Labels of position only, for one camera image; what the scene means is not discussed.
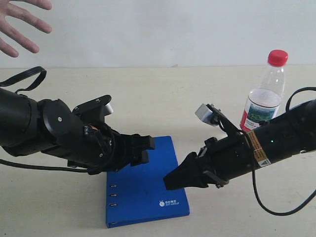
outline robotic arm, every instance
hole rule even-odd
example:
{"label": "robotic arm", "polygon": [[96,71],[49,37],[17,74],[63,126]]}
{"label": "robotic arm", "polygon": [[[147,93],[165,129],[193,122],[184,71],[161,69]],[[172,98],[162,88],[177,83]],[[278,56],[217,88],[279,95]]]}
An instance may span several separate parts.
{"label": "robotic arm", "polygon": [[36,88],[43,81],[46,70],[41,67],[15,75],[0,83],[0,87],[38,73],[38,78],[26,89],[13,93],[0,88],[0,146],[14,157],[42,152],[63,158],[68,161],[68,167],[26,165],[0,159],[1,164],[94,175],[149,162],[146,150],[155,148],[152,137],[120,134],[105,123],[105,116],[113,112],[110,95],[85,102],[71,111],[60,99],[37,102],[18,94]]}
{"label": "robotic arm", "polygon": [[255,170],[299,153],[316,150],[316,99],[291,110],[289,108],[293,96],[305,90],[316,90],[316,87],[295,91],[286,104],[284,114],[271,121],[262,121],[260,127],[248,133],[237,129],[214,105],[202,104],[196,111],[197,117],[211,126],[219,126],[227,137],[221,140],[211,137],[198,154],[188,154],[175,170],[164,177],[166,188],[207,188],[208,184],[221,188],[229,180],[252,172],[256,198],[267,212],[285,216],[303,208],[316,196],[316,191],[293,211],[277,213],[268,210],[257,193]]}

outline blue notebook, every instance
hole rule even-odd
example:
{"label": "blue notebook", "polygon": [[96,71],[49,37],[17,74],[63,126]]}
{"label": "blue notebook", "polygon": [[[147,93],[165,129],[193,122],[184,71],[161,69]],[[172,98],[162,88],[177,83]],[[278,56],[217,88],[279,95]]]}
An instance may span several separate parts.
{"label": "blue notebook", "polygon": [[184,189],[166,190],[163,177],[178,166],[170,136],[156,137],[149,163],[129,165],[107,173],[106,225],[108,228],[187,216]]}

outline white table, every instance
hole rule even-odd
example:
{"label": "white table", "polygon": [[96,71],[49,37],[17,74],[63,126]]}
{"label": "white table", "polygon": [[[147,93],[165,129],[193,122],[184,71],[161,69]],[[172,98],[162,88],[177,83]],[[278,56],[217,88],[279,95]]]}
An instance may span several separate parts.
{"label": "white table", "polygon": [[[291,93],[316,85],[316,66],[288,66],[284,112]],[[5,80],[22,69],[1,70]],[[113,97],[107,123],[123,133],[171,135],[178,161],[198,151],[205,139],[225,136],[198,120],[201,103],[213,103],[238,125],[250,89],[261,67],[160,69],[47,69],[31,98],[60,98],[72,109],[104,94]],[[31,80],[19,83],[29,84]],[[315,98],[304,92],[293,104]],[[258,191],[274,211],[300,204],[316,186],[316,153],[299,155],[257,171]],[[36,154],[2,159],[37,165],[66,166],[66,161]],[[316,199],[297,214],[275,217],[256,202],[251,175],[231,180],[222,189],[187,188],[187,217],[114,229],[104,224],[106,174],[23,170],[0,166],[0,237],[311,237],[316,234]]]}

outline plastic water bottle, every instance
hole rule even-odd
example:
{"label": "plastic water bottle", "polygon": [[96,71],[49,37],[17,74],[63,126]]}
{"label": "plastic water bottle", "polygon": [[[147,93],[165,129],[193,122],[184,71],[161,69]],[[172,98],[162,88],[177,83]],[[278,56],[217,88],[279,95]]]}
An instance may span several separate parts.
{"label": "plastic water bottle", "polygon": [[240,122],[243,131],[249,132],[259,127],[259,122],[276,116],[284,94],[287,58],[288,54],[283,50],[270,52],[267,66],[248,95]]}

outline finger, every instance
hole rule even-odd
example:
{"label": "finger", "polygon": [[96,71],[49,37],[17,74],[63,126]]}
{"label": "finger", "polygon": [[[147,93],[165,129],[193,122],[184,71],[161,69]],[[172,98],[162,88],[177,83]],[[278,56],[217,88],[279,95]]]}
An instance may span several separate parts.
{"label": "finger", "polygon": [[51,10],[52,8],[52,3],[49,0],[13,0],[13,1],[24,1],[45,10]]}
{"label": "finger", "polygon": [[30,41],[20,32],[18,32],[15,28],[10,26],[9,23],[7,23],[6,21],[3,22],[2,32],[6,34],[8,37],[10,37],[11,39],[18,42],[22,47],[24,47],[28,51],[32,53],[39,52],[40,49],[36,44],[34,44],[32,41]]}
{"label": "finger", "polygon": [[25,10],[23,8],[20,8],[13,4],[7,5],[7,15],[12,16],[15,18],[18,18],[22,21],[25,21],[26,23],[30,24],[31,26],[34,26],[40,31],[43,31],[45,33],[51,33],[52,28],[49,24],[44,22],[43,20],[33,16],[28,10]]}
{"label": "finger", "polygon": [[17,56],[19,56],[18,51],[16,51],[9,44],[4,42],[1,38],[0,38],[0,51],[2,51],[3,53],[5,53],[6,55],[12,58],[16,58]]}

